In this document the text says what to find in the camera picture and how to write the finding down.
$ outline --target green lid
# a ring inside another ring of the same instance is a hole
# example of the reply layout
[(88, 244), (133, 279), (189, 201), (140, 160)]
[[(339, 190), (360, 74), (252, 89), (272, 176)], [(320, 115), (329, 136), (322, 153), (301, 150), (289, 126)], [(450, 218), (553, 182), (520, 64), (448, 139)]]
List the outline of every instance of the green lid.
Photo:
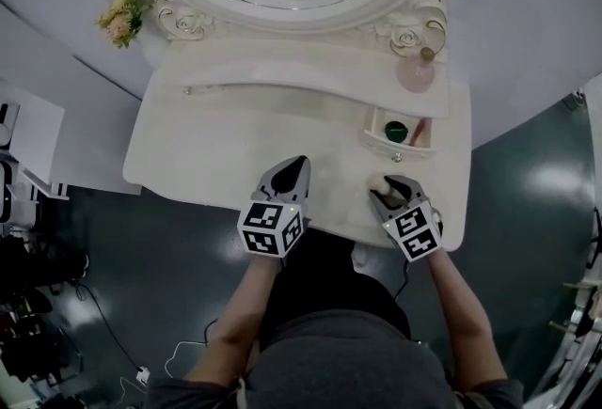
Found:
[(407, 127), (401, 121), (390, 121), (385, 125), (385, 135), (394, 143), (403, 143), (407, 138)]

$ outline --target white cable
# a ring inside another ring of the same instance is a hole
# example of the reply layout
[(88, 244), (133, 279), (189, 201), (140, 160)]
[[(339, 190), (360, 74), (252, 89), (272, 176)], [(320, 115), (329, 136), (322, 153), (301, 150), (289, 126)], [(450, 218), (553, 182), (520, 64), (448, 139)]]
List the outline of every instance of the white cable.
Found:
[(132, 381), (130, 381), (129, 379), (126, 379), (125, 377), (119, 377), (119, 385), (121, 385), (121, 388), (123, 389), (123, 392), (121, 393), (121, 399), (119, 399), (119, 404), (123, 404), (123, 399), (125, 398), (125, 387), (123, 386), (123, 383), (126, 382), (129, 385), (131, 385), (134, 389), (139, 390), (140, 392), (142, 392), (142, 394), (146, 395), (146, 392), (143, 391), (140, 387), (138, 387), (136, 384), (134, 384)]
[(167, 369), (167, 364), (169, 364), (173, 359), (176, 358), (176, 353), (178, 352), (178, 349), (180, 349), (180, 346), (182, 344), (190, 344), (190, 345), (202, 345), (207, 347), (207, 344), (205, 342), (194, 342), (193, 340), (181, 340), (180, 342), (178, 342), (178, 345), (176, 346), (176, 348), (173, 351), (173, 355), (166, 361), (166, 363), (163, 366), (163, 369), (166, 370), (166, 374), (171, 377), (172, 379), (174, 378), (170, 373), (169, 370)]

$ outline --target perfume bottle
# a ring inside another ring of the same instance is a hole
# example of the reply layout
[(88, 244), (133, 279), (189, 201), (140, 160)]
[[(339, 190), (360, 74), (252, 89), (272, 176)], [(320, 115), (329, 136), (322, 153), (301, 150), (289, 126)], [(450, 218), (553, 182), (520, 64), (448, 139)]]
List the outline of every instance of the perfume bottle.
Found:
[(408, 91), (424, 93), (435, 80), (435, 52), (430, 48), (422, 48), (419, 54), (410, 55), (399, 60), (397, 79)]

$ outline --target cable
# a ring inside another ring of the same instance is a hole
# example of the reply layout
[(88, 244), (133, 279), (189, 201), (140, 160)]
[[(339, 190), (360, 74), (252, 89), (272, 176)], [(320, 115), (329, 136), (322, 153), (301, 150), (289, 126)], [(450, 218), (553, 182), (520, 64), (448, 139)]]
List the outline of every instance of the cable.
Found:
[(167, 368), (167, 365), (176, 358), (176, 353), (178, 352), (178, 349), (180, 349), (180, 346), (182, 344), (190, 344), (190, 345), (202, 345), (207, 347), (209, 345), (209, 340), (207, 339), (207, 333), (209, 331), (209, 327), (211, 327), (214, 323), (217, 322), (217, 319), (212, 320), (211, 322), (209, 322), (207, 325), (205, 325), (205, 330), (203, 330), (203, 338), (204, 340), (202, 342), (198, 342), (195, 340), (181, 340), (180, 342), (178, 342), (178, 344), (176, 345), (176, 348), (173, 351), (173, 355), (166, 361), (166, 363), (163, 365), (163, 369), (165, 370), (166, 374), (171, 377), (172, 379), (174, 378), (171, 375), (171, 372), (169, 372), (169, 369)]
[(203, 337), (205, 338), (205, 340), (204, 340), (205, 345), (209, 345), (209, 340), (207, 339), (207, 333), (209, 332), (209, 327), (211, 327), (216, 322), (217, 322), (217, 319), (213, 319), (211, 322), (209, 322), (207, 325), (205, 325), (205, 330), (203, 331)]
[(405, 259), (405, 263), (404, 263), (404, 282), (402, 283), (402, 286), (399, 288), (399, 290), (395, 294), (395, 303), (397, 303), (397, 299), (402, 294), (402, 291), (404, 291), (405, 286), (410, 281), (410, 277), (407, 274), (407, 270), (409, 269), (409, 267), (410, 267), (410, 261), (408, 259)]
[(119, 385), (121, 385), (121, 389), (123, 389), (123, 392), (121, 392), (121, 399), (119, 399), (119, 404), (123, 404), (123, 400), (125, 399), (125, 387), (123, 386), (124, 382), (128, 383), (134, 389), (139, 390), (140, 392), (142, 392), (142, 394), (146, 396), (147, 393), (143, 391), (140, 387), (138, 387), (136, 384), (134, 384), (132, 381), (126, 379), (125, 377), (119, 377)]
[(172, 379), (174, 378), (171, 375), (171, 372), (169, 372), (169, 369), (167, 368), (167, 365), (176, 358), (176, 353), (178, 352), (178, 349), (180, 349), (180, 346), (182, 344), (190, 344), (190, 345), (202, 345), (207, 347), (207, 344), (205, 342), (195, 342), (193, 340), (181, 340), (180, 342), (178, 342), (178, 345), (176, 345), (176, 348), (173, 351), (173, 355), (166, 361), (166, 363), (163, 365), (163, 369), (166, 371), (166, 374), (171, 377)]
[(137, 372), (140, 372), (141, 371), (140, 366), (138, 366), (134, 362), (134, 360), (130, 357), (130, 355), (128, 354), (128, 352), (125, 350), (125, 348), (121, 345), (121, 343), (117, 339), (117, 336), (115, 335), (115, 332), (113, 332), (113, 329), (111, 329), (111, 326), (109, 325), (109, 322), (107, 321), (106, 317), (104, 317), (104, 313), (103, 313), (103, 310), (101, 309), (101, 305), (98, 303), (98, 300), (96, 300), (96, 297), (94, 296), (94, 294), (92, 293), (92, 291), (89, 289), (89, 287), (86, 286), (86, 285), (84, 285), (84, 284), (82, 284), (82, 283), (79, 283), (79, 282), (73, 284), (73, 286), (75, 287), (75, 295), (77, 296), (77, 299), (80, 302), (84, 302), (86, 300), (86, 296), (81, 292), (81, 289), (86, 289), (86, 291), (90, 294), (90, 296), (92, 297), (92, 300), (94, 301), (94, 304), (96, 304), (96, 308), (98, 309), (99, 313), (101, 314), (101, 317), (103, 318), (104, 325), (106, 325), (106, 328), (108, 329), (109, 334), (111, 334), (111, 337), (113, 338), (113, 340), (115, 341), (115, 343), (118, 345), (118, 347), (125, 354), (125, 356), (127, 357), (127, 359), (130, 361), (130, 364), (132, 364), (132, 366), (134, 366), (134, 368), (136, 369)]

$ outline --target floor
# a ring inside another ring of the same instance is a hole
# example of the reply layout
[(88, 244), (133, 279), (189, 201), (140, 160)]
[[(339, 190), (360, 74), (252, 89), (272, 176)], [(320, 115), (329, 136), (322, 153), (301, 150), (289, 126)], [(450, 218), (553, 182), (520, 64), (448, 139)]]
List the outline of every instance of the floor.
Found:
[[(55, 213), (58, 237), (87, 250), (85, 279), (135, 363), (154, 374), (181, 340), (200, 340), (241, 278), (247, 258), (237, 213), (182, 204), (149, 191), (140, 197), (70, 188)], [(504, 365), (530, 394), (554, 354), (574, 294), (561, 283), (583, 272), (592, 230), (594, 162), (587, 111), (559, 102), (473, 152), (467, 229), (453, 260), (482, 300)], [(403, 256), (357, 246), (359, 271), (390, 291)], [(446, 329), (424, 262), (411, 266), (401, 297), (413, 336), (449, 361)], [(119, 400), (119, 377), (135, 370), (110, 338), (92, 302), (72, 287), (53, 298), (53, 318), (73, 337), (85, 371), (65, 384), (89, 404)], [(202, 349), (184, 345), (169, 369), (184, 374)], [(124, 404), (142, 394), (126, 386)]]

